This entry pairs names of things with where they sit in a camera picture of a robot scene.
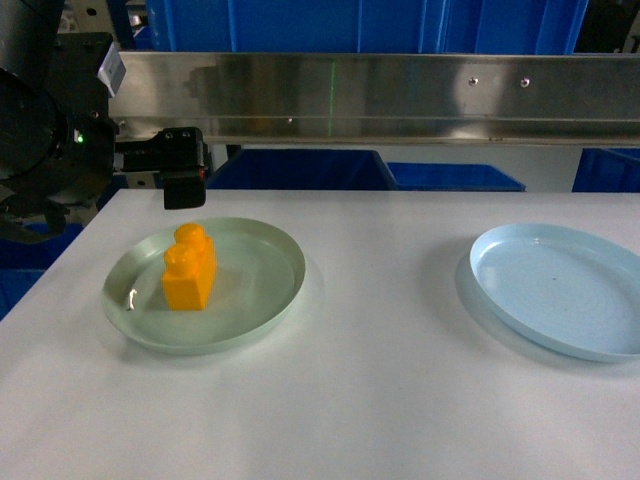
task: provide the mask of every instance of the table surface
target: table surface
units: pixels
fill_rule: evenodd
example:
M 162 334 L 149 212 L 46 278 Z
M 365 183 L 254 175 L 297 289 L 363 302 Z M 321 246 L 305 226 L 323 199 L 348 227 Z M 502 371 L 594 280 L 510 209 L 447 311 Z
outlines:
M 147 351 L 101 288 L 167 227 L 240 216 L 307 260 L 287 317 L 239 348 Z M 7 479 L 630 479 L 640 362 L 565 357 L 469 294 L 486 230 L 545 222 L 640 253 L 640 196 L 210 191 L 163 211 L 122 191 L 0 322 Z

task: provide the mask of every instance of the blue crate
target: blue crate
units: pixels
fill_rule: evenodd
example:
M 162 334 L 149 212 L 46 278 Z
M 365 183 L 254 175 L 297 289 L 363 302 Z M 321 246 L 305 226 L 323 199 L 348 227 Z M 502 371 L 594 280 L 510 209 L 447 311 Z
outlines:
M 161 51 L 570 54 L 588 0 L 147 0 Z
M 377 152 L 241 150 L 207 182 L 212 189 L 395 190 Z
M 400 190 L 524 192 L 525 185 L 491 165 L 388 164 Z
M 574 192 L 640 192 L 640 149 L 585 148 Z
M 30 228 L 46 232 L 44 224 Z M 67 225 L 59 237 L 35 245 L 24 245 L 0 239 L 0 320 L 35 284 L 47 268 L 82 231 L 78 224 Z

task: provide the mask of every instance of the metal beam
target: metal beam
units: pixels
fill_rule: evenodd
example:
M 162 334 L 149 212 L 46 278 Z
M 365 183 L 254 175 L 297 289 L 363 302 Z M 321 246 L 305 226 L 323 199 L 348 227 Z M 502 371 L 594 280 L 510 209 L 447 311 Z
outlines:
M 635 55 L 122 52 L 122 139 L 640 145 Z

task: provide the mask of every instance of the toy brick stud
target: toy brick stud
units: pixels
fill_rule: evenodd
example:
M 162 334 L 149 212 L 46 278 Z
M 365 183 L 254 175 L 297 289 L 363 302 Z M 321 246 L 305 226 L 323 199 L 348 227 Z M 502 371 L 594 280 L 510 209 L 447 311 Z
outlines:
M 171 310 L 204 310 L 216 274 L 213 239 L 202 226 L 187 223 L 164 254 L 162 287 Z

